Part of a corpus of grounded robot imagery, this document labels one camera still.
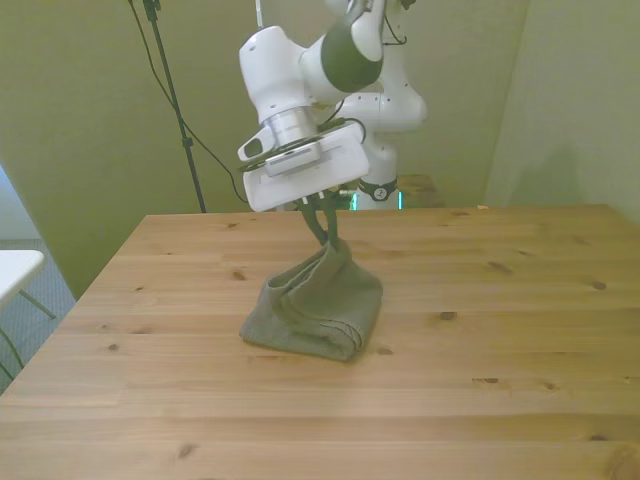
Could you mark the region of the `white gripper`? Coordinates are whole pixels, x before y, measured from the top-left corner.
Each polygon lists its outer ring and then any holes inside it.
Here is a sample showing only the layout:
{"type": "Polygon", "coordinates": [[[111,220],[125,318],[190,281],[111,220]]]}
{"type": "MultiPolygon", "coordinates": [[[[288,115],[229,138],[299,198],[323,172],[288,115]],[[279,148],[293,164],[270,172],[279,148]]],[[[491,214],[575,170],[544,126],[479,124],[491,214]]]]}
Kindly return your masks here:
{"type": "Polygon", "coordinates": [[[339,248],[334,195],[312,196],[365,176],[369,172],[363,139],[366,130],[355,122],[333,129],[299,146],[252,161],[243,172],[250,207],[262,212],[299,200],[299,211],[316,240],[339,248]],[[323,227],[317,213],[326,220],[323,227]]]}

